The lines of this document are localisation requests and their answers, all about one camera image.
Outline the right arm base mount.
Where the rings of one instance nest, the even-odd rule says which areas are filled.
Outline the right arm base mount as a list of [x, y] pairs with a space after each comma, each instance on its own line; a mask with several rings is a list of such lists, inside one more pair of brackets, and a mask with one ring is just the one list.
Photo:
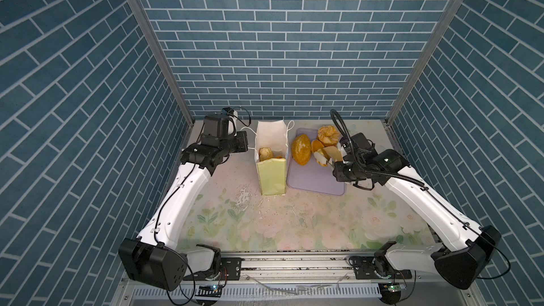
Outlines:
[[347, 263], [354, 271], [357, 280], [408, 280], [412, 278], [410, 270], [398, 271], [385, 258], [386, 250], [397, 242], [386, 242], [370, 256], [350, 256]]

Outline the pretzel ring bread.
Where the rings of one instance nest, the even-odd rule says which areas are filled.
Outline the pretzel ring bread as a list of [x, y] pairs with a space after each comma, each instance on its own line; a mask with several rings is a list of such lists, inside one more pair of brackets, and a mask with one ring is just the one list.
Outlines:
[[266, 161], [274, 158], [274, 153], [269, 147], [259, 149], [259, 161]]

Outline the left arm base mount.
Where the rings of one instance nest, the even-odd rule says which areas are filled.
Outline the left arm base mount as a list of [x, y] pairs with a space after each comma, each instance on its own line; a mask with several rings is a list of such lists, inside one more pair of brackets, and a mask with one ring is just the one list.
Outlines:
[[238, 281], [242, 270], [242, 259], [224, 257], [217, 247], [197, 245], [185, 252], [188, 269], [186, 277], [197, 281], [217, 280]]

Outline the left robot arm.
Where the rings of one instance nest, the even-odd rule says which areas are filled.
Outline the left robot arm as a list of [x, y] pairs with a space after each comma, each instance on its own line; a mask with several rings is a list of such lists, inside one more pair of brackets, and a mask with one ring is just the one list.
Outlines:
[[231, 154], [248, 150], [247, 133], [236, 127], [238, 111], [223, 108], [204, 117], [200, 135], [182, 151], [174, 181], [156, 213], [136, 238], [122, 241], [118, 253], [130, 279], [172, 292], [185, 277], [200, 273], [214, 279], [220, 274], [218, 248], [197, 245], [183, 253], [177, 246], [181, 228], [215, 170]]

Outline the white and green paper bag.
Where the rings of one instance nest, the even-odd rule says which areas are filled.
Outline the white and green paper bag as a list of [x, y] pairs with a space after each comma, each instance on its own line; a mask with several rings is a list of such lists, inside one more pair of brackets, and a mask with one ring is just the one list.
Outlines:
[[[254, 161], [259, 179], [259, 186], [263, 196], [284, 195], [286, 193], [287, 160], [289, 154], [288, 133], [293, 129], [294, 121], [286, 123], [284, 120], [273, 122], [259, 121], [255, 129], [246, 127], [253, 133]], [[259, 161], [259, 149], [269, 147], [274, 158]]]

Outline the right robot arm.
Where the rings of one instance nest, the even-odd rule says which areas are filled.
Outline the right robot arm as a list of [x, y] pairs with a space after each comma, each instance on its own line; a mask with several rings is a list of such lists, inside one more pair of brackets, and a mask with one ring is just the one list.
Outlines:
[[480, 226], [454, 208], [399, 152], [388, 149], [378, 153], [364, 134], [342, 137], [338, 149], [342, 159], [333, 169], [338, 182], [354, 187], [365, 180], [380, 184], [406, 202], [440, 239], [426, 246], [387, 242], [375, 252], [376, 273], [433, 273], [458, 289], [469, 289], [498, 251], [500, 232], [491, 225]]

